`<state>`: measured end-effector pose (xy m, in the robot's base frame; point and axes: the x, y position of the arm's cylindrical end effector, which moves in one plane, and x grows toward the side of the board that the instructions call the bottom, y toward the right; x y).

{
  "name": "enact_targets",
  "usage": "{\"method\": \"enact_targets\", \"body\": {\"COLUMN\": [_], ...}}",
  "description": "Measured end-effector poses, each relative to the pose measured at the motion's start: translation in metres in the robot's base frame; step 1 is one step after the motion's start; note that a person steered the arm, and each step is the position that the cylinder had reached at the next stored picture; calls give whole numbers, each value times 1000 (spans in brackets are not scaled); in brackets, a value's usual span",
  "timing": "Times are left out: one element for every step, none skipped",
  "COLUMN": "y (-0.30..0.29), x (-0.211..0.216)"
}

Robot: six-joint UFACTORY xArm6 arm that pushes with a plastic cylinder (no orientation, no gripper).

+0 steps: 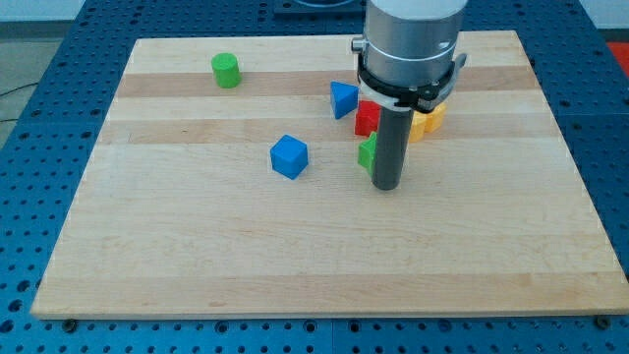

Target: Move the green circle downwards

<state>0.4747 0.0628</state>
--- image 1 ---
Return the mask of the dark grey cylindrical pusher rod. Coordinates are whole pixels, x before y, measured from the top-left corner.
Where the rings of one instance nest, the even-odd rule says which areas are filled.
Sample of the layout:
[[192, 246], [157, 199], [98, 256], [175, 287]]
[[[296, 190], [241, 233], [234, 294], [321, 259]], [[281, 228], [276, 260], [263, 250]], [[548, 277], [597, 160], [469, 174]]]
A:
[[412, 110], [380, 110], [372, 164], [372, 183], [380, 190], [393, 190], [400, 183], [412, 120]]

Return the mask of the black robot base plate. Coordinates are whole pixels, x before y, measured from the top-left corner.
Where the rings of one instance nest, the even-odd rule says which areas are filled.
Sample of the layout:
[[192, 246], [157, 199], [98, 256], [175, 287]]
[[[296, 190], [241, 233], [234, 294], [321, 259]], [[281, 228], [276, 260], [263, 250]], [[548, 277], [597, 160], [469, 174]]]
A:
[[361, 15], [367, 0], [274, 0], [275, 18]]

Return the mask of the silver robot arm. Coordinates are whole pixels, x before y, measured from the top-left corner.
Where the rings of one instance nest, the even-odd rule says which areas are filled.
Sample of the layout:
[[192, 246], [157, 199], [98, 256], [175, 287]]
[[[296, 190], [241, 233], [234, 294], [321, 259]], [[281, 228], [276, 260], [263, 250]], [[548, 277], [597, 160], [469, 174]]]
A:
[[455, 55], [467, 0], [369, 0], [363, 34], [351, 41], [364, 95], [380, 106], [372, 183], [398, 187], [416, 112], [453, 91], [467, 55]]

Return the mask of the black clamp ring mount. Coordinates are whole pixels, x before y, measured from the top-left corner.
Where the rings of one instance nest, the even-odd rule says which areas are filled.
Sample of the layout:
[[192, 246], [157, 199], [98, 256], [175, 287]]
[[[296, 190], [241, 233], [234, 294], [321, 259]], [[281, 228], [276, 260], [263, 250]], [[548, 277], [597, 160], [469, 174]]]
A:
[[440, 79], [421, 87], [397, 87], [377, 79], [365, 67], [364, 55], [359, 54], [357, 78], [363, 95], [382, 107], [393, 111], [430, 113], [453, 92], [466, 61], [467, 54], [459, 54]]

